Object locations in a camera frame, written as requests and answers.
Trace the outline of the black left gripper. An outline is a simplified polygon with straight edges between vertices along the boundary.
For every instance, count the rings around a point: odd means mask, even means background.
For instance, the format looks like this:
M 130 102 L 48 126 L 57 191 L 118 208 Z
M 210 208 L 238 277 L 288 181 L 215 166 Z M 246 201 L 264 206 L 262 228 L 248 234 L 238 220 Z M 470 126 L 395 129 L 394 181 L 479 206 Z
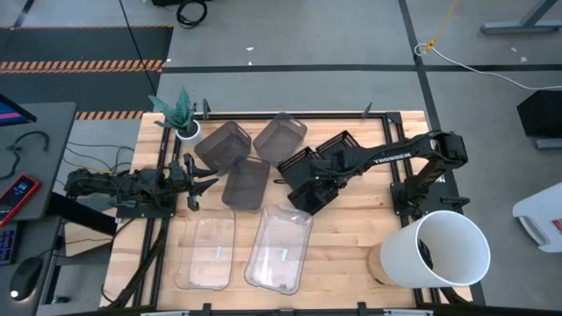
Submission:
M 197 195 L 202 196 L 203 193 L 217 183 L 219 179 L 213 178 L 196 183 L 193 174 L 194 161 L 190 154 L 184 154 L 184 165 L 187 170 L 184 170 L 178 161 L 171 163 L 171 187 L 176 194 L 187 192 L 188 208 L 196 212 L 199 210 Z M 217 170 L 195 168 L 195 177 L 197 178 L 214 176 L 216 173 Z

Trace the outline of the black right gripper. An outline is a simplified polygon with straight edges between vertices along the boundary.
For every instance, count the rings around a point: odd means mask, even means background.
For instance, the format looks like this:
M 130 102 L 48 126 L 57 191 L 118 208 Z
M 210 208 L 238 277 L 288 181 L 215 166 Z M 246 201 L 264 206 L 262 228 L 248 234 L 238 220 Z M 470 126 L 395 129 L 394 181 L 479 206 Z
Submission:
M 311 161 L 309 174 L 314 194 L 322 200 L 331 200 L 351 178 L 351 159 L 346 151 L 335 151 L 326 158 Z M 309 176 L 289 176 L 274 179 L 274 183 L 306 183 L 308 180 Z M 292 193 L 292 199 L 306 199 L 311 189 L 310 186 L 299 187 Z

